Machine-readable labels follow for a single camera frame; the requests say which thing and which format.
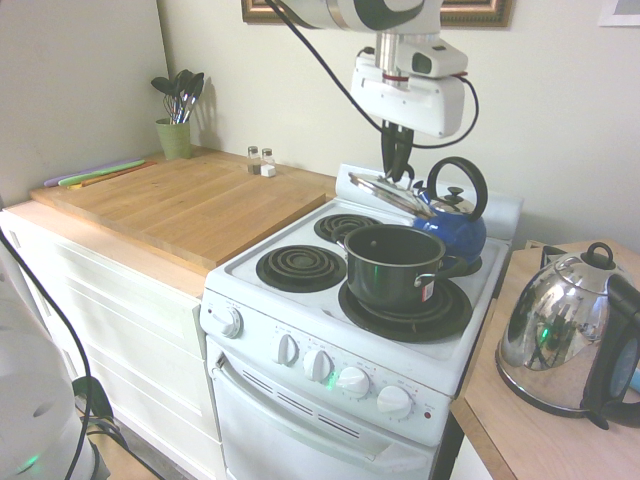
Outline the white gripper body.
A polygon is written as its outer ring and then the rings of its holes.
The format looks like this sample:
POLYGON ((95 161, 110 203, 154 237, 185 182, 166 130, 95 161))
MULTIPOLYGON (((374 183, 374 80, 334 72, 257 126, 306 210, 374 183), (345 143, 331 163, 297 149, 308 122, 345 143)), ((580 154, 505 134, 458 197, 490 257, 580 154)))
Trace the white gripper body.
POLYGON ((407 82, 391 85, 372 57, 360 56, 350 93, 365 112, 433 137, 451 136, 461 127, 465 93, 455 77, 410 76, 407 82))

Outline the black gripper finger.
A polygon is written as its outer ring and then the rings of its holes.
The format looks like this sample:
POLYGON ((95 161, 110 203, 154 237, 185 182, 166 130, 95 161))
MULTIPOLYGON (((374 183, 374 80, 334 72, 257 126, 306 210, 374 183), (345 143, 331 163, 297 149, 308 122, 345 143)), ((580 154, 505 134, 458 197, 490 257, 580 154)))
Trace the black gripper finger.
POLYGON ((409 164, 409 158, 413 148, 414 131, 399 126, 396 134, 396 180, 399 181, 409 164))
POLYGON ((396 153, 397 125, 389 121, 383 121, 381 125, 381 152, 384 173, 386 178, 393 177, 393 165, 396 153))

